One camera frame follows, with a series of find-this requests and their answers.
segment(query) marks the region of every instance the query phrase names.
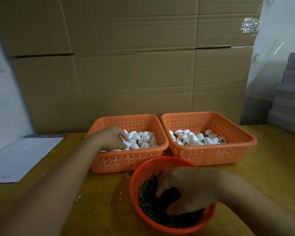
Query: human hand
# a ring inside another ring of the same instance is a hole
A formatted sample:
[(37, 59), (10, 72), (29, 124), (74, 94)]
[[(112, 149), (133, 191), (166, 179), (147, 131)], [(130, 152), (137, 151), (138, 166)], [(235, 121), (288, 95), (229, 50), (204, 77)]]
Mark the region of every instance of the human hand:
[(124, 150), (127, 148), (127, 145), (124, 144), (124, 141), (128, 141), (128, 136), (124, 130), (119, 127), (106, 127), (101, 131), (97, 131), (84, 139), (92, 145), (99, 145), (100, 150), (111, 151), (114, 149)]
[(215, 168), (177, 167), (166, 170), (158, 179), (156, 197), (176, 187), (181, 196), (167, 208), (167, 214), (193, 212), (221, 201), (223, 181), (228, 174), (231, 173)]

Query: basket rim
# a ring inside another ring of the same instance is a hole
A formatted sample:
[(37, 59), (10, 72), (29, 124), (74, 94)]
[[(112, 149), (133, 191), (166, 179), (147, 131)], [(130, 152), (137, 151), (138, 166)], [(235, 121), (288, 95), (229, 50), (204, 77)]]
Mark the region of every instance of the basket rim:
[[(96, 125), (98, 122), (105, 120), (105, 119), (109, 119), (109, 118), (138, 118), (140, 116), (150, 116), (153, 117), (156, 122), (157, 125), (159, 126), (159, 129), (161, 131), (161, 134), (164, 137), (164, 143), (158, 147), (154, 147), (154, 148), (144, 148), (144, 149), (136, 149), (136, 150), (127, 150), (126, 155), (128, 154), (146, 154), (146, 153), (157, 153), (159, 151), (164, 151), (168, 148), (169, 146), (169, 141), (168, 141), (168, 137), (164, 131), (164, 128), (159, 120), (159, 118), (154, 115), (154, 114), (137, 114), (137, 115), (120, 115), (120, 116), (107, 116), (107, 117), (101, 117), (95, 120), (95, 122), (92, 124), (92, 126), (90, 127), (90, 129)], [(89, 133), (89, 131), (87, 132), (87, 134), (85, 135), (85, 137), (89, 136), (91, 133)], [(110, 151), (110, 152), (99, 152), (98, 156), (101, 157), (111, 157), (111, 156), (118, 156), (118, 155), (122, 155), (120, 152), (124, 152), (124, 151)]]
[(208, 222), (212, 219), (213, 214), (215, 212), (215, 208), (216, 208), (216, 203), (210, 205), (209, 207), (207, 207), (206, 209), (208, 210), (208, 213), (206, 214), (205, 218), (203, 218), (200, 222), (198, 222), (197, 224), (191, 226), (191, 227), (187, 227), (187, 228), (171, 228), (171, 227), (166, 227), (164, 225), (161, 225), (155, 221), (153, 221), (152, 219), (150, 219), (147, 215), (145, 215), (141, 210), (140, 207), (135, 204), (135, 195), (132, 191), (133, 189), (133, 185), (134, 185), (134, 179), (137, 178), (137, 176), (141, 173), (141, 171), (146, 168), (147, 166), (158, 162), (159, 160), (171, 160), (171, 161), (180, 161), (180, 162), (184, 162), (186, 163), (189, 167), (197, 167), (196, 165), (194, 165), (192, 162), (189, 162), (187, 160), (181, 159), (181, 158), (176, 158), (176, 157), (172, 157), (172, 156), (161, 156), (161, 157), (156, 157), (156, 158), (152, 158), (149, 159), (147, 161), (145, 161), (144, 163), (142, 163), (133, 173), (131, 180), (130, 180), (130, 197), (131, 197), (131, 201), (132, 204), (135, 208), (135, 210), (137, 211), (137, 213), (141, 216), (141, 218), (147, 222), (150, 226), (152, 226), (153, 228), (160, 230), (162, 232), (165, 233), (169, 233), (169, 234), (191, 234), (196, 232), (197, 230), (201, 229), (202, 227), (204, 227), (206, 224), (208, 224)]
[[(227, 120), (229, 123), (231, 123), (233, 126), (235, 126), (236, 128), (238, 128), (240, 131), (244, 132), (245, 134), (249, 135), (252, 140), (250, 142), (243, 142), (243, 143), (228, 143), (228, 144), (222, 144), (222, 146), (220, 144), (217, 145), (201, 145), (201, 146), (182, 146), (177, 144), (173, 138), (171, 137), (170, 133), (169, 133), (169, 129), (165, 123), (165, 117), (167, 116), (171, 116), (171, 115), (193, 115), (193, 114), (203, 114), (203, 113), (213, 113), (213, 114), (217, 114), (220, 117), (224, 118), (225, 120)], [(248, 133), (247, 131), (245, 131), (244, 129), (242, 129), (240, 126), (238, 126), (237, 124), (233, 123), (232, 121), (230, 121), (229, 119), (227, 119), (226, 117), (224, 117), (223, 115), (217, 113), (217, 112), (210, 112), (210, 111), (206, 111), (206, 112), (187, 112), (187, 113), (168, 113), (168, 114), (163, 114), (161, 116), (161, 124), (163, 126), (163, 128), (165, 129), (165, 134), (168, 137), (169, 143), (170, 145), (174, 145), (174, 147), (181, 149), (181, 150), (203, 150), (203, 149), (218, 149), (218, 148), (233, 148), (233, 147), (252, 147), (257, 145), (258, 140), (250, 133)]]

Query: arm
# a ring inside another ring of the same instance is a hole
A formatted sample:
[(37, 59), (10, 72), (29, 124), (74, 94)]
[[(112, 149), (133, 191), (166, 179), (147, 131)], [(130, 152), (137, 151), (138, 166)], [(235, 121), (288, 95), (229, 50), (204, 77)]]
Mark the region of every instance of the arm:
[(59, 235), (98, 152), (126, 149), (121, 137), (128, 139), (122, 129), (109, 127), (83, 139), (0, 219), (0, 236)]
[(295, 216), (238, 175), (214, 168), (178, 167), (165, 171), (158, 185), (157, 197), (170, 187), (181, 192), (179, 200), (168, 207), (169, 215), (222, 202), (256, 235), (295, 235)]

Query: lined paper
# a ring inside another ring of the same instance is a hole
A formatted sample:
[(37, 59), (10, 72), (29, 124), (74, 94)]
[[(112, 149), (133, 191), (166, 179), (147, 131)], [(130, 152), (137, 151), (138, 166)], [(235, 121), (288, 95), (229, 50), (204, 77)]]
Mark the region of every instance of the lined paper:
[(27, 135), (0, 152), (0, 183), (19, 182), (64, 135)]

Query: wooden table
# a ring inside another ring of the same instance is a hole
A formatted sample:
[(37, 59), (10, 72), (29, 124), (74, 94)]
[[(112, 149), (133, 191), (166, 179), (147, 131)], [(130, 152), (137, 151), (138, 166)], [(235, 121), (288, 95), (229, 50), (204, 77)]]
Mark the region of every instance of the wooden table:
[[(295, 213), (295, 135), (271, 125), (242, 126), (258, 139), (241, 162), (218, 166), (242, 175), (284, 208)], [(0, 215), (35, 182), (53, 169), (83, 138), (70, 133), (20, 182), (0, 184)], [(61, 235), (165, 235), (134, 211), (125, 173), (88, 172)], [(253, 235), (227, 207), (217, 204), (211, 222), (194, 235)]]

